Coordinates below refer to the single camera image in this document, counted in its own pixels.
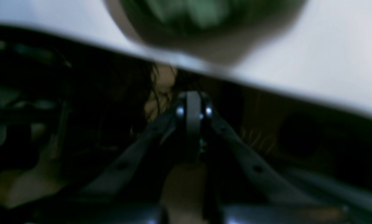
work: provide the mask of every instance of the blurry green object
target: blurry green object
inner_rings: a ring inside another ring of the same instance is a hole
[[[295,0],[122,0],[131,21],[189,36],[255,22]]]

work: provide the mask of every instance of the screw hole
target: screw hole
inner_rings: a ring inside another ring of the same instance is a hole
[[[257,172],[257,173],[263,173],[263,169],[262,169],[262,167],[260,167],[260,166],[253,166],[253,169],[254,169],[254,171]]]

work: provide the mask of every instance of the green object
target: green object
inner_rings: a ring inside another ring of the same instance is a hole
[[[295,0],[122,0],[132,21],[181,36],[255,22],[291,2]]]

